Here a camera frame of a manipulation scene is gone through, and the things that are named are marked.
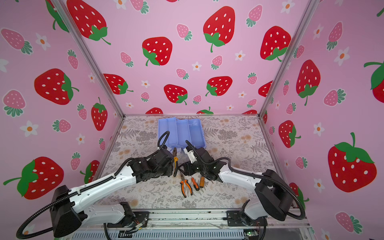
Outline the orange black long-nose pliers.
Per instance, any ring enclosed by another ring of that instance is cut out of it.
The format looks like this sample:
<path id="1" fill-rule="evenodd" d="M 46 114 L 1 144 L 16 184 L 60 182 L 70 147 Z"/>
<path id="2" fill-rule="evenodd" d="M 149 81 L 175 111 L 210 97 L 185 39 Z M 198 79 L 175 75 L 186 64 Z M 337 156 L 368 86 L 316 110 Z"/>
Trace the orange black long-nose pliers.
<path id="1" fill-rule="evenodd" d="M 190 195 L 192 196 L 193 190 L 192 190 L 191 185 L 189 184 L 188 180 L 185 179 L 183 174 L 180 174 L 180 176 L 181 176 L 180 184 L 181 184 L 182 194 L 183 194 L 184 198 L 187 198 L 188 193 L 190 193 Z"/>

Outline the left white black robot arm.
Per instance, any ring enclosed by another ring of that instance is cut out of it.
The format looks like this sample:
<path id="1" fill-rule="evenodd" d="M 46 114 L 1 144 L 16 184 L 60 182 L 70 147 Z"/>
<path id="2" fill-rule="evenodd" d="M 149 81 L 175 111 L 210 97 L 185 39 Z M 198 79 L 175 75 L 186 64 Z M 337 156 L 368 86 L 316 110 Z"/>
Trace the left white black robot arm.
<path id="1" fill-rule="evenodd" d="M 80 227 L 98 224 L 112 228 L 139 225 L 127 202 L 98 207 L 94 203 L 125 187 L 160 176 L 171 176 L 173 162 L 173 155 L 162 148 L 145 158 L 128 158 L 116 172 L 89 184 L 72 189 L 66 186 L 58 188 L 54 199 L 66 197 L 66 200 L 50 209 L 54 237 L 68 237 Z"/>

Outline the orange handled small screwdriver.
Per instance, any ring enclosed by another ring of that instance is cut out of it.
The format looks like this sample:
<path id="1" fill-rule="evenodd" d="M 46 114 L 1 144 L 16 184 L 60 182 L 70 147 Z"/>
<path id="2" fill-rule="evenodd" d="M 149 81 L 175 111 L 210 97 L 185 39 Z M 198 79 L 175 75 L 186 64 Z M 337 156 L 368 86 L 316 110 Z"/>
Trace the orange handled small screwdriver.
<path id="1" fill-rule="evenodd" d="M 191 178 L 192 180 L 192 183 L 193 183 L 193 187 L 195 188 L 196 191 L 199 191 L 200 190 L 200 186 L 199 184 L 196 182 L 195 178 Z"/>

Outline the blue white plastic toolbox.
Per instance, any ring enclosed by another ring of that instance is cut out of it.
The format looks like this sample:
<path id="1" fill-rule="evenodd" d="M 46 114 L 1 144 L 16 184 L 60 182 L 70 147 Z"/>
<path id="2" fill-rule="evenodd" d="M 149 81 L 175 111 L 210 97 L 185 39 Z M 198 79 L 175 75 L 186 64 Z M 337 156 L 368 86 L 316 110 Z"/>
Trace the blue white plastic toolbox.
<path id="1" fill-rule="evenodd" d="M 171 151 L 177 148 L 178 151 L 186 148 L 186 140 L 198 148 L 206 148 L 205 134 L 200 119 L 167 118 L 158 120 L 158 137 L 169 131 L 169 138 L 165 145 Z"/>

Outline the yellow black combination pliers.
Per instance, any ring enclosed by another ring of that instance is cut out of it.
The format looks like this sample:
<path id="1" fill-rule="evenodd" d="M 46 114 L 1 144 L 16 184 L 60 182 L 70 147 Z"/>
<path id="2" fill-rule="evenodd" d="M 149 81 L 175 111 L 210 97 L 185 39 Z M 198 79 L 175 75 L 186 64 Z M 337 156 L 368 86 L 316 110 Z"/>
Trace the yellow black combination pliers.
<path id="1" fill-rule="evenodd" d="M 174 158 L 174 173 L 173 173 L 173 177 L 176 177 L 177 174 L 178 174 L 178 169 L 179 169 L 179 163 L 178 163 L 178 157 L 177 157 L 177 148 L 174 148 L 173 149 L 173 158 Z"/>

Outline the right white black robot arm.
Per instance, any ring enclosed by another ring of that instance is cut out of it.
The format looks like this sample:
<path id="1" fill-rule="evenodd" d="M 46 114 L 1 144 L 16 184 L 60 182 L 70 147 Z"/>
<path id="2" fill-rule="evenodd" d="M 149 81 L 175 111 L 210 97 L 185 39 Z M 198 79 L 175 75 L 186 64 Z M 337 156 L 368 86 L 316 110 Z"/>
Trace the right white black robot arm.
<path id="1" fill-rule="evenodd" d="M 189 161 L 179 169 L 186 176 L 196 173 L 209 181 L 233 184 L 248 190 L 254 190 L 258 199 L 246 201 L 240 210 L 240 219 L 245 225 L 261 217 L 272 217 L 285 221 L 294 201 L 293 191 L 273 170 L 264 173 L 252 173 L 234 168 L 227 158 L 214 160 L 204 148 L 186 147 Z"/>

